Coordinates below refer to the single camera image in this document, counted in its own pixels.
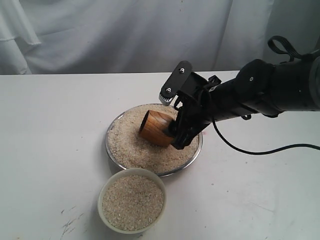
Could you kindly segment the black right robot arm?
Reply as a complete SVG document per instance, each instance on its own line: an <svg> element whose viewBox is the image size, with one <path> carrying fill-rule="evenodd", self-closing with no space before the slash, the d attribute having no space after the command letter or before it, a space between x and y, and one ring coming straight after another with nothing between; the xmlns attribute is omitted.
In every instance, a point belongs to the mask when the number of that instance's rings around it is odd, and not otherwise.
<svg viewBox="0 0 320 240"><path fill-rule="evenodd" d="M162 104L174 105L176 119L164 133L182 150L212 122L233 118L248 120L253 114L276 118L283 112L320 109L320 53L302 55L280 64L255 59L235 78L222 82L205 79L181 61L162 86Z"/></svg>

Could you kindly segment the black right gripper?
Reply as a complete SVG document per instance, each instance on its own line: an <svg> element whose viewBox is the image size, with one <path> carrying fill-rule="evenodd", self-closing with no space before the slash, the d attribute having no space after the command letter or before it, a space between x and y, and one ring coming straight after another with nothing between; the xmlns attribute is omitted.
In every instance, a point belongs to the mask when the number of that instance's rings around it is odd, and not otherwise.
<svg viewBox="0 0 320 240"><path fill-rule="evenodd" d="M221 84L221 80L213 75L205 79L191 72L180 90L174 108L178 111L174 121L162 131L166 136L173 137L171 145L177 150L189 146L192 140L212 121L209 108L212 104L210 91Z"/></svg>

